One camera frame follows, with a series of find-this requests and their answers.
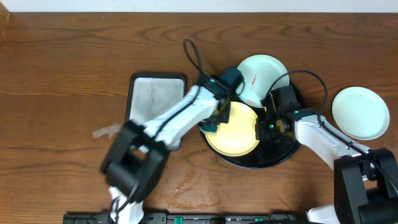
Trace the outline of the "green sponge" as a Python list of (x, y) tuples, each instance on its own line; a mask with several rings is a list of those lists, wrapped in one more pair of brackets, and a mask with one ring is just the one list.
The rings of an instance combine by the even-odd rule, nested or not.
[(216, 133), (218, 127), (215, 124), (201, 124), (199, 125), (199, 129), (203, 133)]

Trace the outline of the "yellow plate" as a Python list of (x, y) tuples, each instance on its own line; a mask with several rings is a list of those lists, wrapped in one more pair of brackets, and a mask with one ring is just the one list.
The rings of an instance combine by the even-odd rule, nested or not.
[(205, 133), (205, 139), (222, 155), (243, 156), (259, 143), (256, 139), (257, 119), (257, 114), (249, 106), (233, 101), (228, 123), (217, 125), (215, 133)]

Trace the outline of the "mint green plate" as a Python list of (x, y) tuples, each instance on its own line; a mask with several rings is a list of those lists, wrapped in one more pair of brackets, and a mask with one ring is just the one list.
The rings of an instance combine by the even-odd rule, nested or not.
[(271, 85), (287, 73), (285, 66), (270, 55), (253, 55), (243, 60), (237, 67), (244, 81), (237, 88), (241, 101), (249, 106), (260, 108)]
[(337, 126), (355, 139), (376, 139), (389, 127), (390, 114), (385, 101), (364, 87), (341, 90), (335, 96), (331, 110)]

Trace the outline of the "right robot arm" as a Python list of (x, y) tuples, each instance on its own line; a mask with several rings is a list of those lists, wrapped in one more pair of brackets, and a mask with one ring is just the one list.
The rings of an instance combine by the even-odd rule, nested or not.
[(308, 210), (310, 223), (397, 223), (397, 162), (390, 150), (353, 141), (312, 109), (257, 119), (255, 130), (261, 140), (307, 146), (333, 170), (333, 204)]

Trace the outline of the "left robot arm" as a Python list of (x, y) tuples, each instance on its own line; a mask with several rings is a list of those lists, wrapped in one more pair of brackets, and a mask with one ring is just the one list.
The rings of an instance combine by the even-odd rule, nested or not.
[(100, 167), (113, 198), (113, 223), (141, 221), (142, 203), (158, 184), (170, 152), (178, 149), (176, 142), (198, 123), (217, 121), (241, 83), (241, 78), (202, 76), (164, 114), (144, 124), (124, 123)]

